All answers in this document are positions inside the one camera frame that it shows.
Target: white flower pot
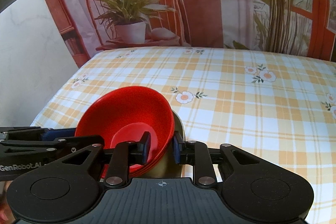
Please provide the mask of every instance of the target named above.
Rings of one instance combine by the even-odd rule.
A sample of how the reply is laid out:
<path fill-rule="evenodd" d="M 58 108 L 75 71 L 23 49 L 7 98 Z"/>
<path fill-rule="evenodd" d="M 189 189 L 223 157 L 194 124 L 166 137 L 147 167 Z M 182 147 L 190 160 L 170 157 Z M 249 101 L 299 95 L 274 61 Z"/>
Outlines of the white flower pot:
<path fill-rule="evenodd" d="M 143 21 L 128 25 L 115 25 L 115 30 L 125 43 L 143 44 L 145 42 L 146 23 Z"/>

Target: yellow plaid tablecloth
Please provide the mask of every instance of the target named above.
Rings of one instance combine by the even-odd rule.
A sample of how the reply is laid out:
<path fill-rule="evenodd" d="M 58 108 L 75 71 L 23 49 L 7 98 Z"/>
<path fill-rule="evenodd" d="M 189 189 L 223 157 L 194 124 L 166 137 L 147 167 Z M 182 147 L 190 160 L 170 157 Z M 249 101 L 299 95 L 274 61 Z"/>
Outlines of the yellow plaid tablecloth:
<path fill-rule="evenodd" d="M 336 223 L 336 64 L 265 52 L 142 47 L 97 54 L 32 125 L 75 127 L 109 91 L 144 85 L 163 94 L 187 140 L 230 143 L 306 178 L 311 224 Z M 184 170 L 192 175 L 192 167 Z"/>

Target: crosshair symbol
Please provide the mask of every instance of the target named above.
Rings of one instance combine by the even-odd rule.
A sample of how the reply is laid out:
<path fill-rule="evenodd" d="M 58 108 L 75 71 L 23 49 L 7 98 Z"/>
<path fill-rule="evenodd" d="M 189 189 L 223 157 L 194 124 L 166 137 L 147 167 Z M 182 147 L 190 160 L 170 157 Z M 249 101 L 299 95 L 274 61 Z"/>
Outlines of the crosshair symbol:
<path fill-rule="evenodd" d="M 159 183 L 157 183 L 159 186 L 161 186 L 161 187 L 163 187 L 163 186 L 166 186 L 167 184 L 169 184 L 169 183 L 167 183 L 167 182 L 164 182 L 164 181 L 160 181 Z"/>

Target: stacked red bowls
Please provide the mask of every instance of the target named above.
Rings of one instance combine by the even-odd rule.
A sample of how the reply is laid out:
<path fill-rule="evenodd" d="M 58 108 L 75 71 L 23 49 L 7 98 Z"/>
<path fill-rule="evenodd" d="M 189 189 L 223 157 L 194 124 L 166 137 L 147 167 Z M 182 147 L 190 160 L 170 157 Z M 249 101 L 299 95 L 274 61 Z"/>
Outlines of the stacked red bowls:
<path fill-rule="evenodd" d="M 164 155 L 174 135 L 173 112 L 166 98 L 145 86 L 127 86 L 95 101 L 80 119 L 75 136 L 100 135 L 104 148 L 119 142 L 139 141 L 144 131 L 151 134 L 147 164 L 130 167 L 130 176 L 150 170 Z"/>

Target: marble wall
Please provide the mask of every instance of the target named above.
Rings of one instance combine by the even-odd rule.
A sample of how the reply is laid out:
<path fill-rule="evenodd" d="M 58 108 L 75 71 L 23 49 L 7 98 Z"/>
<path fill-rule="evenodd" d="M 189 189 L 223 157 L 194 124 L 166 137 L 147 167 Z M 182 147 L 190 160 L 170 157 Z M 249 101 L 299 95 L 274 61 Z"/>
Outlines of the marble wall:
<path fill-rule="evenodd" d="M 44 0 L 0 13 L 0 126 L 29 126 L 77 70 Z"/>

